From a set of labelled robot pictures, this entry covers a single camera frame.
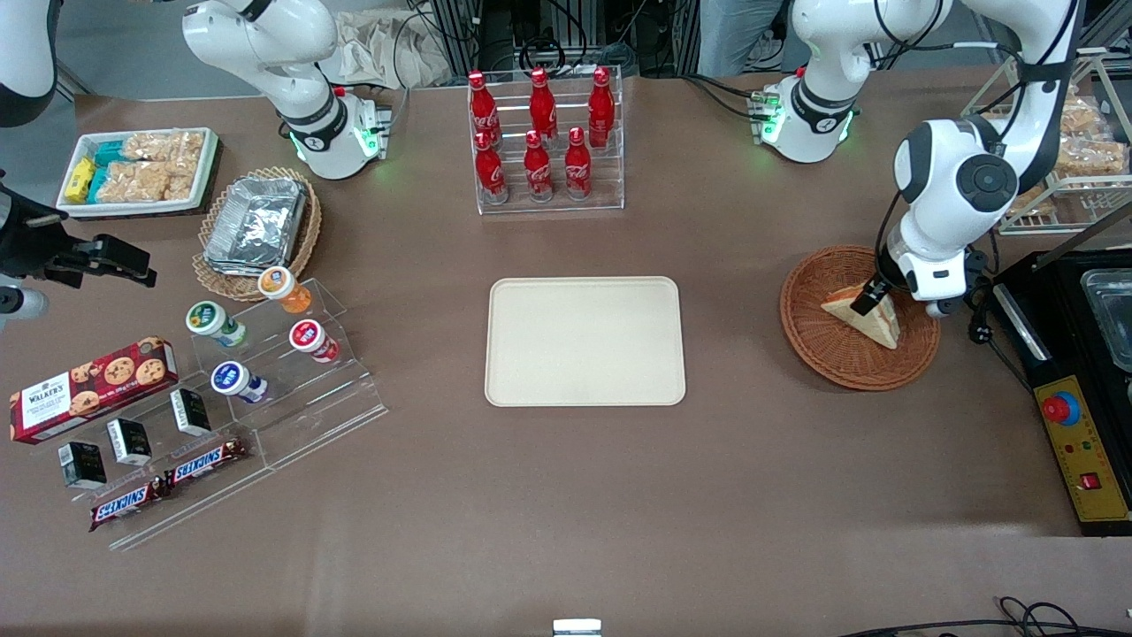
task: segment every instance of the aluminum foil container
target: aluminum foil container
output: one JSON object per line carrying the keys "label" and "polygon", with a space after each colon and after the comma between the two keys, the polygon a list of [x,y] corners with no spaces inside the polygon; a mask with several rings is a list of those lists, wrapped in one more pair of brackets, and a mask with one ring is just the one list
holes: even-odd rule
{"label": "aluminum foil container", "polygon": [[243,177],[229,188],[205,261],[221,274],[258,276],[273,265],[290,265],[306,187],[285,178]]}

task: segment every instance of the wicker basket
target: wicker basket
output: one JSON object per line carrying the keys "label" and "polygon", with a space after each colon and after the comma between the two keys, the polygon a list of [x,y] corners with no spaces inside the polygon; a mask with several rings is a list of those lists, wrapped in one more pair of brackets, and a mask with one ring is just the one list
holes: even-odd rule
{"label": "wicker basket", "polygon": [[860,284],[874,270],[871,248],[832,246],[816,251],[787,276],[779,311],[790,345],[818,375],[850,389],[886,391],[927,370],[940,347],[940,324],[923,303],[893,290],[900,342],[897,350],[887,350],[822,309],[831,292]]}
{"label": "wicker basket", "polygon": [[[315,251],[315,242],[318,241],[318,229],[323,224],[323,207],[318,203],[318,196],[315,195],[315,188],[306,177],[290,167],[260,167],[252,170],[245,174],[245,177],[261,177],[265,179],[282,177],[294,179],[307,187],[307,203],[302,209],[302,225],[299,227],[294,253],[291,258],[291,264],[288,266],[295,278],[301,279],[299,274],[307,266],[307,261],[310,260],[311,252]],[[220,214],[221,208],[224,207],[224,201],[228,199],[228,188],[224,188],[221,196],[216,197],[212,207],[208,208],[208,214],[205,215],[204,222],[200,224],[200,232],[197,235],[200,236],[201,248],[208,244],[208,236],[212,235],[213,227],[216,226],[216,215]],[[204,252],[192,257],[192,269],[197,273],[197,279],[200,281],[201,285],[220,295],[243,302],[255,302],[264,299],[264,294],[259,293],[255,276],[221,274],[208,267],[208,264],[205,262]]]}

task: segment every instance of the sandwich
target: sandwich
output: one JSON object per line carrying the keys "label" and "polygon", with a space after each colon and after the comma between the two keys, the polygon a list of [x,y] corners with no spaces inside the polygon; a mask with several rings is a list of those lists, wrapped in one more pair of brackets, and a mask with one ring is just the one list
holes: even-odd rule
{"label": "sandwich", "polygon": [[822,309],[884,347],[897,350],[897,344],[900,342],[900,324],[897,322],[897,307],[892,302],[892,296],[885,295],[884,300],[861,316],[849,307],[861,287],[863,285],[850,285],[831,293],[825,296]]}

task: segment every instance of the red bottle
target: red bottle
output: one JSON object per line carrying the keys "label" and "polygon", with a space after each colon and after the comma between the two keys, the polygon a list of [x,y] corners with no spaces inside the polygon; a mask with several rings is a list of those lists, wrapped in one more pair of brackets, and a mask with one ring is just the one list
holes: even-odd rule
{"label": "red bottle", "polygon": [[581,126],[575,126],[569,129],[569,148],[566,149],[566,193],[580,201],[590,196],[592,181],[585,131]]}
{"label": "red bottle", "polygon": [[593,71],[593,92],[590,93],[590,145],[604,148],[614,130],[614,92],[609,89],[609,69]]}
{"label": "red bottle", "polygon": [[503,129],[499,128],[499,111],[495,105],[495,97],[488,92],[487,80],[483,74],[473,70],[468,74],[468,85],[472,87],[472,123],[477,132],[487,132],[488,140],[492,147],[498,147],[503,139]]}
{"label": "red bottle", "polygon": [[555,106],[555,96],[547,87],[547,71],[542,67],[535,67],[531,71],[531,124],[542,137],[547,146],[552,146],[558,140],[558,109]]}
{"label": "red bottle", "polygon": [[475,134],[475,175],[480,180],[484,203],[499,205],[511,196],[507,181],[503,177],[503,162],[491,148],[491,138],[487,132]]}
{"label": "red bottle", "polygon": [[531,198],[537,201],[549,201],[555,196],[555,186],[550,181],[550,155],[542,147],[542,137],[537,130],[526,131],[526,184],[531,188]]}

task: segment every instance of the table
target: table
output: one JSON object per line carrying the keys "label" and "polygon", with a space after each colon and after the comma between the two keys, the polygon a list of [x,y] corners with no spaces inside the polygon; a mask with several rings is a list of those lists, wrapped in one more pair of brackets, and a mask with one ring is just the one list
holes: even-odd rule
{"label": "table", "polygon": [[[462,89],[413,93],[389,160],[315,181],[309,267],[392,413],[119,554],[76,526],[59,470],[0,446],[6,635],[833,636],[994,617],[1048,600],[1129,629],[1129,540],[1075,536],[1032,399],[944,325],[935,364],[854,394],[787,345],[778,292],[806,253],[871,243],[891,156],[989,69],[878,72],[837,154],[797,165],[677,80],[627,86],[626,208],[481,218]],[[765,77],[747,76],[748,86]],[[209,126],[220,182],[303,169],[261,98],[79,102],[84,131]],[[11,322],[11,391],[137,337],[189,354],[199,217],[87,223],[153,253],[158,285],[89,278]],[[1007,260],[1034,249],[1002,241]],[[670,408],[498,410],[483,398],[488,290],[504,276],[663,274],[680,287],[687,396]],[[229,308],[238,303],[225,302]]]}

